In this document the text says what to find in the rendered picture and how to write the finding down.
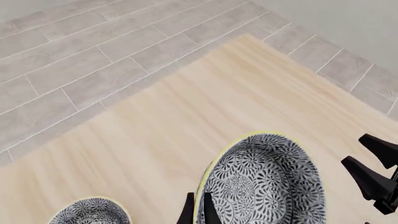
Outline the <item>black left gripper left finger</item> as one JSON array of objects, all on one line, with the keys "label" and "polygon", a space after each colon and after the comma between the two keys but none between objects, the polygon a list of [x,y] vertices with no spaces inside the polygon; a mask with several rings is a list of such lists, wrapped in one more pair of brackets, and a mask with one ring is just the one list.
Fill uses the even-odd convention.
[{"label": "black left gripper left finger", "polygon": [[178,218],[177,224],[193,224],[194,205],[195,194],[193,192],[189,192],[187,194],[185,204]]}]

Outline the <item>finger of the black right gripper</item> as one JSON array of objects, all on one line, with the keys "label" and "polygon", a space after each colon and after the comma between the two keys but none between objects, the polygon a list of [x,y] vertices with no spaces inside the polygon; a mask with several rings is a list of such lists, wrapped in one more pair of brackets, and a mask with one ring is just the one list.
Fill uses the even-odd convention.
[{"label": "finger of the black right gripper", "polygon": [[341,160],[342,165],[358,185],[364,199],[379,200],[391,193],[391,180],[380,175],[351,156]]},{"label": "finger of the black right gripper", "polygon": [[364,134],[358,141],[373,153],[386,168],[398,166],[398,145]]}]

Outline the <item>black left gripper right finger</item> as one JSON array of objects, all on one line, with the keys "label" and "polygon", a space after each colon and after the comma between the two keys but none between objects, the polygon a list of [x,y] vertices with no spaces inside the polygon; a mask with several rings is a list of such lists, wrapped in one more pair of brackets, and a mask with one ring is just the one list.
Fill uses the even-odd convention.
[{"label": "black left gripper right finger", "polygon": [[222,224],[212,201],[211,194],[205,192],[203,201],[205,224]]}]

